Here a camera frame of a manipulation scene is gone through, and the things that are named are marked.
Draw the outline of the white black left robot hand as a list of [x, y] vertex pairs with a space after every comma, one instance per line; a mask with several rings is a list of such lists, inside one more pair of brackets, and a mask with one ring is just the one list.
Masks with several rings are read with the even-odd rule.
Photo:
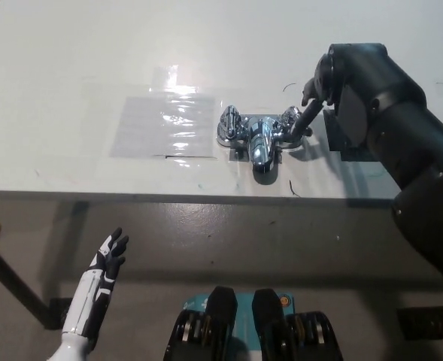
[[94, 341], [99, 336], [120, 267], [126, 261], [129, 237], [119, 227], [96, 251], [82, 274], [71, 301], [62, 331]]

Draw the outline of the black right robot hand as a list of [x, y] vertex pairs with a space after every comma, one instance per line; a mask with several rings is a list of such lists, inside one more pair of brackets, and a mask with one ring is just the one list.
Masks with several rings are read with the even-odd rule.
[[324, 105], [354, 146], [366, 142], [372, 123], [402, 103], [425, 108], [426, 95], [388, 55], [383, 44], [332, 44], [320, 58], [302, 92], [303, 112], [296, 114], [291, 138], [299, 138]]

